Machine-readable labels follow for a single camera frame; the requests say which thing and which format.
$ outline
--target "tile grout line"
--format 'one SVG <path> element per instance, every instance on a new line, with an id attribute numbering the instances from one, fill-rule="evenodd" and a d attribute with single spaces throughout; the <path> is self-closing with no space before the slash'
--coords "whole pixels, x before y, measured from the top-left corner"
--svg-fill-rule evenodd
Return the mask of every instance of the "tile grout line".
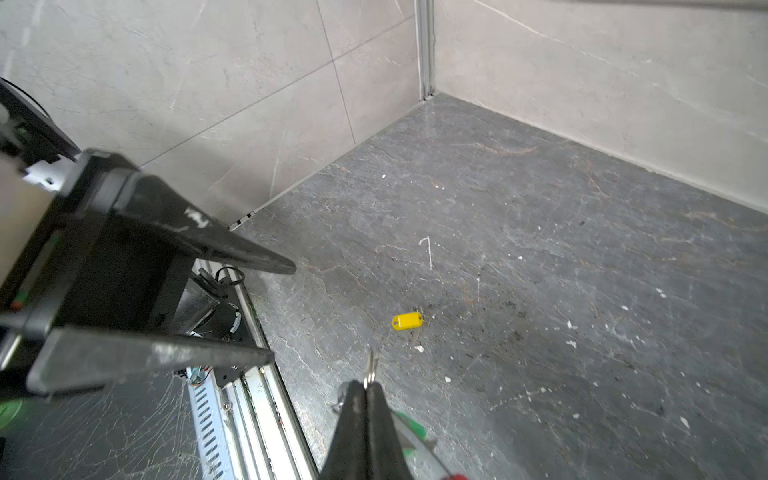
<path id="1" fill-rule="evenodd" d="M 315 5 L 317 5 L 317 14 L 320 16 L 320 24 L 323 27 L 323 35 L 325 35 L 326 37 L 326 45 L 328 45 L 328 53 L 331 56 L 331 63 L 333 64 L 333 72 L 336 73 L 336 84 L 339 85 L 339 93 L 341 94 L 341 103 L 344 106 L 344 113 L 346 114 L 346 123 L 349 125 L 349 134 L 352 135 L 352 143 L 357 145 L 357 141 L 355 141 L 355 131 L 352 129 L 352 121 L 349 119 L 349 109 L 346 107 L 346 100 L 344 99 L 344 90 L 342 90 L 341 80 L 339 80 L 339 71 L 336 69 L 336 59 L 333 57 L 333 50 L 331 49 L 331 41 L 328 39 L 328 31 L 326 30 L 326 21 L 323 20 L 323 12 L 320 10 L 320 1 L 315 0 Z"/>
<path id="2" fill-rule="evenodd" d="M 397 120 L 394 120 L 394 121 L 393 121 L 391 124 L 389 124 L 389 125 L 387 125 L 386 127 L 382 128 L 380 131 L 378 131 L 378 132 L 374 133 L 373 135 L 371 135 L 370 137 L 366 138 L 366 139 L 365 139 L 364 141 L 362 141 L 362 142 L 364 143 L 364 142 L 365 142 L 365 141 L 367 141 L 368 139 L 372 138 L 374 135 L 377 135 L 377 134 L 379 134 L 379 132 L 381 132 L 381 131 L 384 131 L 386 128 L 389 128 L 389 127 L 391 127 L 392 125 L 394 125 L 394 123 L 396 123 L 396 122 L 398 122 L 398 121 L 402 120 L 403 118 L 407 117 L 407 116 L 408 116 L 408 115 L 410 115 L 410 114 L 411 114 L 411 113 L 412 113 L 412 112 L 413 112 L 413 111 L 414 111 L 416 108 L 419 108 L 419 107 L 421 107 L 421 106 L 422 106 L 424 103 L 426 103 L 427 101 L 428 101 L 428 100 L 419 100 L 419 103 L 417 103 L 416 105 L 413 105 L 411 108 L 409 108 L 409 109 L 408 109 L 408 111 L 407 111 L 406 113 L 404 113 L 404 115 L 403 115 L 403 116 L 401 116 L 401 117 L 400 117 L 400 118 L 398 118 Z M 271 204 L 272 204 L 274 201 L 276 201 L 277 199 L 279 199 L 279 198 L 280 198 L 280 197 L 282 197 L 283 195 L 287 194 L 288 192 L 290 192 L 290 191 L 291 191 L 291 190 L 293 190 L 294 188 L 298 187 L 299 185 L 303 184 L 305 181 L 309 180 L 311 177 L 314 177 L 315 175 L 319 174 L 321 171 L 323 171 L 323 170 L 325 170 L 326 168 L 330 167 L 332 164 L 336 163 L 336 162 L 337 162 L 337 161 L 338 161 L 338 160 L 339 160 L 341 157 L 343 157 L 343 156 L 344 156 L 344 155 L 341 155 L 340 157 L 338 157 L 337 159 L 335 159 L 334 161 L 332 161 L 330 164 L 327 164 L 325 167 L 322 167 L 322 168 L 320 168 L 318 171 L 316 171 L 316 172 L 314 172 L 314 173 L 311 173 L 311 174 L 307 175 L 306 177 L 302 178 L 301 180 L 297 181 L 295 184 L 293 184 L 293 185 L 291 185 L 290 187 L 288 187 L 287 189 L 283 190 L 282 192 L 280 192 L 279 194 L 277 194 L 275 197 L 273 197 L 273 198 L 270 198 L 270 199 L 269 199 L 269 200 L 268 200 L 266 203 L 264 203 L 264 204 L 262 204 L 262 205 L 260 205 L 260 206 L 258 206 L 258 207 L 256 207 L 256 208 L 254 208 L 253 210 L 251 210 L 251 211 L 250 211 L 250 212 L 248 212 L 247 214 L 243 215 L 243 217 L 242 217 L 242 218 L 240 218 L 239 220 L 235 220 L 233 223 L 231 223 L 231 224 L 230 224 L 230 226 L 229 226 L 229 229 L 230 229 L 230 230 L 235 230 L 235 229 L 237 229 L 237 228 L 238 228 L 240 225 L 242 225 L 243 223 L 245 223 L 245 222 L 246 222 L 246 220 L 250 219 L 250 218 L 251 218 L 253 215 L 255 215 L 255 214 L 259 213 L 261 210 L 263 210 L 263 209 L 267 208 L 267 207 L 268 207 L 269 205 L 271 205 Z"/>
<path id="3" fill-rule="evenodd" d="M 322 69 L 322 68 L 324 68 L 324 67 L 327 67 L 327 66 L 328 66 L 328 64 L 333 64 L 333 71 L 336 73 L 336 82 L 339 84 L 339 93 L 341 94 L 341 100 L 342 100 L 342 103 L 344 103 L 344 113 L 346 114 L 346 120 L 347 120 L 347 123 L 349 123 L 349 132 L 350 132 L 350 134 L 352 134 L 352 140 L 353 140 L 353 142 L 355 143 L 355 145 L 357 145 L 357 142 L 355 142 L 355 134 L 354 134 L 354 132 L 352 131 L 352 122 L 350 122 L 350 121 L 349 121 L 349 112 L 346 110 L 346 101 L 344 100 L 344 92 L 341 90 L 341 82 L 339 81 L 339 72 L 336 70 L 336 60 L 338 60 L 339 58 L 341 58 L 341 57 L 343 57 L 343 56 L 345 56 L 345 55 L 347 55 L 347 54 L 350 54 L 350 53 L 352 53 L 353 51 L 357 50 L 358 48 L 362 47 L 363 45 L 366 45 L 366 44 L 370 43 L 371 41 L 373 41 L 373 40 L 376 40 L 378 37 L 380 37 L 380 36 L 384 35 L 385 33 L 389 32 L 390 30 L 393 30 L 394 28 L 396 28 L 396 27 L 400 26 L 402 23 L 405 23 L 405 22 L 407 22 L 407 21 L 408 21 L 408 20 L 410 20 L 411 18 L 414 18 L 414 15 L 410 15 L 408 18 L 405 18 L 404 20 L 402 20 L 402 21 L 400 21 L 400 22 L 398 22 L 398 23 L 394 24 L 393 26 L 391 26 L 391 27 L 387 28 L 385 31 L 381 32 L 380 34 L 378 34 L 377 36 L 375 36 L 375 37 L 371 38 L 370 40 L 368 40 L 368 41 L 365 41 L 365 42 L 361 43 L 360 45 L 357 45 L 357 46 L 356 46 L 355 48 L 353 48 L 352 50 L 350 50 L 350 51 L 346 51 L 346 52 L 344 52 L 343 54 L 339 55 L 337 58 L 334 58 L 334 57 L 333 57 L 333 52 L 331 52 L 331 51 L 330 51 L 330 42 L 328 41 L 328 34 L 326 33 L 326 27 L 325 27 L 325 23 L 323 22 L 323 15 L 322 15 L 322 14 L 320 14 L 320 22 L 321 22 L 321 24 L 323 25 L 323 34 L 326 36 L 326 43 L 328 44 L 328 50 L 329 50 L 329 53 L 330 53 L 330 57 L 331 57 L 331 60 L 330 60 L 329 62 L 327 62 L 327 63 L 324 63 L 324 64 L 320 65 L 318 68 L 315 68 L 315 69 L 314 69 L 314 70 L 312 70 L 311 72 L 309 72 L 309 73 L 307 73 L 307 74 L 305 74 L 305 75 L 303 75 L 303 76 L 301 76 L 301 77 L 297 78 L 296 80 L 294 80 L 294 81 L 290 82 L 289 84 L 287 84 L 287 85 L 285 85 L 285 86 L 283 86 L 283 87 L 280 87 L 280 88 L 278 88 L 278 89 L 277 89 L 277 90 L 275 90 L 274 92 L 272 92 L 272 93 L 268 94 L 266 97 L 264 97 L 264 98 L 260 98 L 259 100 L 256 100 L 256 101 L 255 101 L 255 102 L 253 102 L 252 104 L 248 104 L 248 105 L 246 105 L 245 107 L 243 107 L 243 108 L 241 108 L 240 110 L 238 110 L 238 111 L 234 112 L 233 114 L 231 114 L 231 115 L 227 115 L 225 118 L 222 118 L 222 119 L 221 119 L 221 120 L 219 120 L 218 122 L 216 122 L 216 123 L 214 123 L 214 124 L 212 124 L 212 125 L 210 125 L 210 126 L 208 126 L 208 127 L 205 127 L 203 130 L 201 130 L 201 131 L 197 132 L 196 134 L 192 135 L 191 137 L 187 138 L 186 140 L 183 140 L 183 141 L 181 141 L 181 142 L 179 142 L 179 143 L 175 144 L 173 147 L 171 147 L 171 148 L 168 148 L 167 150 L 163 151 L 162 153 L 160 153 L 160 154 L 156 155 L 154 158 L 151 158 L 150 160 L 148 160 L 148 161 L 144 162 L 143 164 L 141 164 L 141 166 L 140 166 L 140 167 L 142 167 L 142 168 L 143 168 L 143 167 L 146 167 L 147 165 L 149 165 L 150 163 L 154 162 L 154 161 L 155 161 L 155 160 L 157 160 L 158 158 L 162 157 L 163 155 L 165 155 L 165 154 L 166 154 L 166 153 L 168 153 L 169 151 L 173 150 L 174 148 L 176 148 L 176 147 L 179 147 L 179 146 L 181 146 L 181 145 L 183 145 L 183 144 L 186 144 L 188 141 L 192 140 L 192 139 L 193 139 L 193 138 L 195 138 L 196 136 L 198 136 L 198 135 L 200 135 L 200 134 L 202 134 L 202 133 L 204 133 L 204 132 L 206 132 L 206 131 L 209 131 L 211 128 L 213 128 L 213 127 L 216 127 L 218 124 L 220 124 L 220 123 L 222 123 L 222 122 L 224 122 L 224 121 L 226 121 L 226 120 L 229 120 L 230 118 L 234 117 L 235 115 L 239 114 L 240 112 L 242 112 L 242 111 L 244 111 L 244 110 L 247 110 L 248 108 L 251 108 L 251 107 L 253 107 L 254 105 L 256 105 L 256 104 L 260 103 L 261 101 L 264 101 L 264 100 L 266 100 L 267 98 L 271 97 L 272 95 L 275 95 L 275 94 L 278 94 L 278 93 L 280 93 L 281 91 L 283 91 L 283 90 L 285 90 L 286 88 L 290 87 L 291 85 L 293 85 L 293 84 L 297 83 L 298 81 L 301 81 L 301 80 L 303 80 L 304 78 L 307 78 L 307 77 L 309 77 L 311 74 L 313 74 L 313 73 L 317 72 L 318 70 L 320 70 L 320 69 Z"/>
<path id="4" fill-rule="evenodd" d="M 220 124 L 220 123 L 222 123 L 222 122 L 224 122 L 224 121 L 227 121 L 227 120 L 229 120 L 230 118 L 234 117 L 235 115 L 237 115 L 237 114 L 239 114 L 239 113 L 242 113 L 243 111 L 245 111 L 245 110 L 247 110 L 247 109 L 249 109 L 249 108 L 253 107 L 253 106 L 254 106 L 254 105 L 256 105 L 256 104 L 259 104 L 259 103 L 261 103 L 262 101 L 266 100 L 267 98 L 269 98 L 269 97 L 271 97 L 271 96 L 273 96 L 273 95 L 275 95 L 275 94 L 279 94 L 281 91 L 285 90 L 286 88 L 290 87 L 291 85 L 293 85 L 293 84 L 295 84 L 295 83 L 298 83 L 299 81 L 302 81 L 304 78 L 307 78 L 307 77 L 309 77 L 311 74 L 313 74 L 313 73 L 316 73 L 316 72 L 318 72 L 318 71 L 322 70 L 323 68 L 327 67 L 327 66 L 328 66 L 328 64 L 331 64 L 331 63 L 333 63 L 333 60 L 331 60 L 331 61 L 328 61 L 327 63 L 324 63 L 324 64 L 320 65 L 318 68 L 315 68 L 315 69 L 314 69 L 314 70 L 312 70 L 311 72 L 309 72 L 309 73 L 307 73 L 307 74 L 305 74 L 305 75 L 302 75 L 301 77 L 297 78 L 296 80 L 294 80 L 294 81 L 290 82 L 289 84 L 287 84 L 287 85 L 285 85 L 285 86 L 282 86 L 282 87 L 278 88 L 278 89 L 277 89 L 277 90 L 275 90 L 274 92 L 272 92 L 272 93 L 268 94 L 266 97 L 260 98 L 260 99 L 256 100 L 255 102 L 253 102 L 252 104 L 248 104 L 248 105 L 246 105 L 245 107 L 241 108 L 240 110 L 238 110 L 238 111 L 234 112 L 234 113 L 233 113 L 233 114 L 231 114 L 231 115 L 227 115 L 226 117 L 222 118 L 221 120 L 219 120 L 218 122 L 216 122 L 216 123 L 212 124 L 211 126 L 209 126 L 209 127 L 205 127 L 203 130 L 201 130 L 201 131 L 197 132 L 196 134 L 192 135 L 192 136 L 191 136 L 191 137 L 189 137 L 188 139 L 186 139 L 186 140 L 184 140 L 184 141 L 181 141 L 181 142 L 179 142 L 178 144 L 175 144 L 173 147 L 171 147 L 171 148 L 167 149 L 167 150 L 166 150 L 166 151 L 164 151 L 163 153 L 161 153 L 161 154 L 158 154 L 157 156 L 155 156 L 155 157 L 154 157 L 154 158 L 152 158 L 151 160 L 148 160 L 148 161 L 146 161 L 145 163 L 141 164 L 141 167 L 146 167 L 148 164 L 150 164 L 150 163 L 154 162 L 155 160 L 157 160 L 158 158 L 162 157 L 163 155 L 165 155 L 165 154 L 166 154 L 166 153 L 168 153 L 169 151 L 173 150 L 174 148 L 176 148 L 176 147 L 179 147 L 179 146 L 181 146 L 181 145 L 183 145 L 183 144 L 186 144 L 188 141 L 192 140 L 193 138 L 197 137 L 198 135 L 201 135 L 201 134 L 203 134 L 203 133 L 205 133 L 205 132 L 209 131 L 211 128 L 213 128 L 213 127 L 216 127 L 218 124 Z"/>
<path id="5" fill-rule="evenodd" d="M 373 38 L 371 38 L 371 39 L 369 39 L 369 40 L 365 40 L 365 41 L 364 41 L 363 43 L 361 43 L 360 45 L 357 45 L 355 48 L 353 48 L 353 49 L 352 49 L 352 50 L 350 50 L 350 51 L 345 51 L 344 53 L 342 53 L 342 54 L 341 54 L 341 55 L 339 55 L 338 57 L 334 58 L 333 60 L 334 60 L 334 61 L 336 61 L 336 60 L 339 60 L 341 57 L 346 57 L 347 55 L 349 55 L 349 54 L 350 54 L 350 53 L 352 53 L 353 51 L 357 50 L 358 48 L 362 47 L 363 45 L 367 45 L 367 44 L 369 44 L 370 42 L 372 42 L 372 41 L 376 40 L 378 37 L 381 37 L 382 35 L 384 35 L 385 33 L 390 33 L 390 32 L 391 32 L 392 30 L 394 30 L 395 28 L 398 28 L 400 25 L 402 25 L 402 24 L 406 23 L 408 20 L 410 20 L 411 18 L 415 18 L 415 17 L 416 17 L 416 15 L 414 14 L 414 15 L 410 15 L 408 18 L 404 18 L 404 19 L 403 19 L 403 20 L 401 20 L 400 22 L 397 22 L 397 23 L 395 23 L 393 26 L 391 26 L 391 27 L 387 28 L 385 31 L 383 31 L 383 32 L 379 33 L 377 36 L 375 36 L 375 37 L 373 37 Z"/>

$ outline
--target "perforated metal strip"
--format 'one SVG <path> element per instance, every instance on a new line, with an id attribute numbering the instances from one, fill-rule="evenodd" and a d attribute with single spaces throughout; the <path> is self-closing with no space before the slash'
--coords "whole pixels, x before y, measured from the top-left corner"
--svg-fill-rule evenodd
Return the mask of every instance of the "perforated metal strip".
<path id="1" fill-rule="evenodd" d="M 233 460 L 227 438 L 227 414 L 211 373 L 202 385 L 188 386 L 192 419 L 200 450 L 204 480 L 241 480 L 240 465 Z"/>
<path id="2" fill-rule="evenodd" d="M 222 266 L 219 263 L 198 260 L 195 268 L 201 267 L 209 272 L 216 272 Z M 235 290 L 243 312 L 243 321 L 256 345 L 269 348 L 244 286 L 237 285 Z M 223 478 L 315 480 L 317 478 L 317 467 L 299 420 L 293 411 L 293 405 L 277 365 L 248 369 L 243 378 L 235 380 L 222 389 L 218 389 L 216 383 L 209 377 L 203 387 L 207 391 L 210 390 L 206 395 L 216 398 L 220 405 L 227 402 L 229 407 L 227 412 L 219 408 L 219 412 L 223 413 L 220 415 L 222 431 L 228 438 L 225 441 L 219 440 L 219 451 L 226 451 L 225 448 L 228 446 L 233 475 L 229 475 L 225 467 L 224 474 L 215 480 Z M 194 397 L 192 398 L 193 412 L 195 412 L 195 400 Z M 205 426 L 196 423 L 195 428 Z M 203 435 L 205 432 L 198 429 L 197 438 L 203 468 L 210 470 L 212 474 L 204 473 L 209 475 L 204 476 L 204 479 L 208 480 L 219 475 L 219 472 L 217 463 L 208 462 L 207 453 L 210 446 L 205 448 L 205 442 L 200 440 Z"/>

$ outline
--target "yellow key tag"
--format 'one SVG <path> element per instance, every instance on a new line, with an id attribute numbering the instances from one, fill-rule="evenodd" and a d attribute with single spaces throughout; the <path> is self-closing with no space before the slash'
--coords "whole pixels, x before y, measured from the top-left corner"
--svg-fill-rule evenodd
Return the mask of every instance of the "yellow key tag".
<path id="1" fill-rule="evenodd" d="M 395 330 L 415 329 L 424 323 L 424 317 L 419 312 L 403 313 L 392 319 L 392 328 Z"/>

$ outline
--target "white debris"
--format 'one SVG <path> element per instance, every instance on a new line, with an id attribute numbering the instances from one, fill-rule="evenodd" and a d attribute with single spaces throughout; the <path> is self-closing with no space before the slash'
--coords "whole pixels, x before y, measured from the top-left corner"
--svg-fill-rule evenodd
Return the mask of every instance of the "white debris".
<path id="1" fill-rule="evenodd" d="M 429 235 L 419 240 L 419 245 L 422 244 L 422 242 L 426 240 L 427 241 L 427 252 L 429 253 L 429 269 L 432 269 L 432 242 L 429 241 Z"/>
<path id="2" fill-rule="evenodd" d="M 187 207 L 187 209 L 184 211 L 184 215 L 187 215 L 194 223 L 197 223 L 197 228 L 205 228 L 208 226 L 210 221 L 203 216 L 201 212 L 198 212 L 192 207 Z"/>

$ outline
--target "beige wall tile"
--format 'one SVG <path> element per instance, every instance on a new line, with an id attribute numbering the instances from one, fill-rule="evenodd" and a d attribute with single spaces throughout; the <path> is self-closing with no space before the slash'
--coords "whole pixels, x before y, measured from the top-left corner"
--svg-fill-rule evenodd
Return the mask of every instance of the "beige wall tile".
<path id="1" fill-rule="evenodd" d="M 328 64 L 145 170 L 232 223 L 353 147 L 336 73 Z"/>
<path id="2" fill-rule="evenodd" d="M 0 68 L 138 164 L 330 60 L 315 0 L 33 3 L 0 2 Z"/>
<path id="3" fill-rule="evenodd" d="M 318 0 L 317 3 L 334 58 L 413 15 L 413 7 L 407 9 L 407 0 Z"/>
<path id="4" fill-rule="evenodd" d="M 414 19 L 337 59 L 336 69 L 359 144 L 419 103 Z"/>
<path id="5" fill-rule="evenodd" d="M 768 16 L 435 3 L 440 91 L 768 211 Z"/>

